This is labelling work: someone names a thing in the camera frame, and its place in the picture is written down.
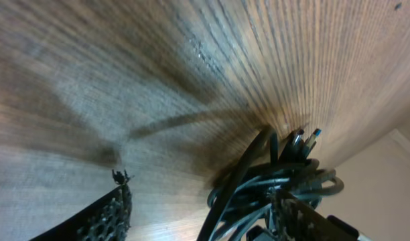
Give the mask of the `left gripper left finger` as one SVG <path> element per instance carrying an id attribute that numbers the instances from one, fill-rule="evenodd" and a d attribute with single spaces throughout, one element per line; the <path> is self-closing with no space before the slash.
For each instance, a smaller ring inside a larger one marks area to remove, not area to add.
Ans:
<path id="1" fill-rule="evenodd" d="M 125 240 L 133 207 L 131 178 L 126 171 L 113 170 L 112 176 L 116 188 L 33 240 Z"/>

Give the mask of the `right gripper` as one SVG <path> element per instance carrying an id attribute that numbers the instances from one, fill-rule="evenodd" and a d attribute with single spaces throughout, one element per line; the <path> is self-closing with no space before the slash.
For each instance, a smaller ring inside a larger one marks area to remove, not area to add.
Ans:
<path id="1" fill-rule="evenodd" d="M 356 241 L 372 241 L 370 237 L 368 237 L 366 234 L 361 232 L 360 230 L 354 228 L 350 224 L 346 223 L 345 221 L 337 218 L 336 216 L 329 215 L 326 218 L 330 223 L 341 229 L 343 232 L 348 234 L 349 236 L 353 237 L 356 239 Z"/>

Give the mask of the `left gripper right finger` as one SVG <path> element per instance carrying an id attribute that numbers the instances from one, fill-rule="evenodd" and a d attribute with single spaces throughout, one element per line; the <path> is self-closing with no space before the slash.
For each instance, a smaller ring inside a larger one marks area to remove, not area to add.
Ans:
<path id="1" fill-rule="evenodd" d="M 330 223 L 311 206 L 289 192 L 278 189 L 273 199 L 276 240 L 293 241 L 355 241 Z"/>

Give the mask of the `black USB cable blue plug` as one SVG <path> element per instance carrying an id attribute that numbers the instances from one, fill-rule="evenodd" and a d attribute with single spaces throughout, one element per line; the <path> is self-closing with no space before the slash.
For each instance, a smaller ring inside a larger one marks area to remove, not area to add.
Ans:
<path id="1" fill-rule="evenodd" d="M 308 155 L 320 130 L 302 139 L 293 131 L 282 150 L 275 130 L 265 127 L 241 158 L 218 175 L 208 195 L 210 211 L 199 240 L 276 240 L 273 199 L 278 189 L 289 192 L 315 211 L 323 198 L 344 189 L 335 169 L 321 169 Z"/>

